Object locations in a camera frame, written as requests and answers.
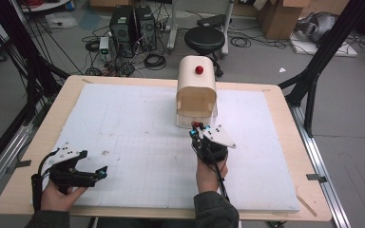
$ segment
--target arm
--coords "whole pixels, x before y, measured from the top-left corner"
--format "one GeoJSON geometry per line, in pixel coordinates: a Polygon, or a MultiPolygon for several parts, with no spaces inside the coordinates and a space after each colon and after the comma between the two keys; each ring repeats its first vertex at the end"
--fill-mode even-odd
{"type": "MultiPolygon", "coordinates": [[[[218,164],[221,175],[225,177],[225,161],[218,164]]],[[[239,212],[230,202],[217,193],[219,188],[216,173],[198,159],[197,185],[199,194],[194,198],[197,228],[237,228],[239,212]]]]}
{"type": "Polygon", "coordinates": [[[34,213],[26,228],[68,228],[69,210],[86,190],[87,188],[80,187],[72,192],[70,187],[67,195],[64,195],[50,180],[41,198],[41,211],[34,213]]]}

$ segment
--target sleeve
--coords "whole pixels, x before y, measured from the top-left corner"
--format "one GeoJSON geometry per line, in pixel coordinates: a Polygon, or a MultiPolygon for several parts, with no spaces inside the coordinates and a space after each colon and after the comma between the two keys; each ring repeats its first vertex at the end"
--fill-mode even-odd
{"type": "Polygon", "coordinates": [[[239,212],[219,193],[199,193],[194,198],[194,204],[197,228],[239,227],[239,212]]]}
{"type": "Polygon", "coordinates": [[[25,228],[69,228],[69,212],[37,211],[25,228]]]}

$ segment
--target gray concrete floor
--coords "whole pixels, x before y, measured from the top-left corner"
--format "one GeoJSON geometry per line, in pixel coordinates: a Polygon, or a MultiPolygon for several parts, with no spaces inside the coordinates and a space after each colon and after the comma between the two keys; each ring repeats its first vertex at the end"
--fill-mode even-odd
{"type": "MultiPolygon", "coordinates": [[[[72,15],[78,20],[79,26],[56,30],[52,36],[73,62],[83,68],[87,51],[81,39],[91,35],[93,30],[107,25],[109,14],[90,10],[81,4],[72,15]],[[86,18],[91,18],[90,22],[98,21],[86,25],[86,18]]],[[[179,25],[193,27],[198,19],[196,15],[189,16],[181,20],[179,25]]],[[[233,18],[231,24],[234,29],[248,29],[256,25],[254,20],[243,18],[233,18]]],[[[259,28],[244,32],[253,36],[260,35],[259,28]]],[[[183,43],[183,33],[183,30],[178,33],[176,49],[165,53],[166,68],[158,71],[141,69],[141,73],[136,71],[131,77],[176,79],[181,58],[195,54],[183,43]]],[[[46,34],[43,37],[48,42],[49,53],[55,65],[67,72],[76,71],[49,37],[46,34]]],[[[357,45],[353,47],[358,53],[357,57],[334,57],[318,81],[313,131],[351,226],[365,227],[365,48],[357,45]]],[[[299,74],[311,58],[309,55],[295,54],[291,47],[279,49],[256,41],[248,48],[229,45],[229,55],[219,60],[224,75],[218,81],[276,85],[299,74]],[[282,67],[286,71],[279,73],[282,67]]],[[[284,92],[288,93],[290,89],[285,89],[284,92]]],[[[0,63],[0,135],[23,107],[24,95],[25,90],[12,63],[0,63]]],[[[9,178],[10,175],[5,175],[1,179],[0,193],[9,178]]],[[[0,227],[22,227],[28,219],[29,217],[0,215],[0,227]]],[[[71,227],[86,227],[87,223],[88,218],[72,218],[71,227]]],[[[263,221],[244,221],[242,226],[268,227],[263,221]]],[[[318,228],[335,225],[332,222],[291,221],[285,227],[318,228]]]]}

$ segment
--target hand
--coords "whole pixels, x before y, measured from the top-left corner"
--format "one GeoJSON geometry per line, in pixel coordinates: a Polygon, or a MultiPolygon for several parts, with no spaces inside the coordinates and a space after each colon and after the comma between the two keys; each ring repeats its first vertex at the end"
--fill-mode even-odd
{"type": "MultiPolygon", "coordinates": [[[[216,174],[215,165],[211,165],[212,169],[198,158],[197,166],[197,186],[199,193],[202,192],[217,192],[219,189],[218,175],[216,174]]],[[[221,171],[221,177],[224,178],[227,174],[226,160],[218,162],[218,167],[221,171]]]]}
{"type": "Polygon", "coordinates": [[[58,186],[51,180],[41,197],[41,210],[68,212],[73,203],[85,193],[86,187],[79,187],[72,192],[72,187],[67,190],[67,195],[58,191],[58,186]]]}

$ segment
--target red knob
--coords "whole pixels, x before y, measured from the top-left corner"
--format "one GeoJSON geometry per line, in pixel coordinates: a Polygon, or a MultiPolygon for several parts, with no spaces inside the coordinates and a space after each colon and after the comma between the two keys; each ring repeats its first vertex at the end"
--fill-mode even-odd
{"type": "Polygon", "coordinates": [[[203,67],[202,66],[195,67],[195,72],[197,74],[203,74],[203,67]]]}

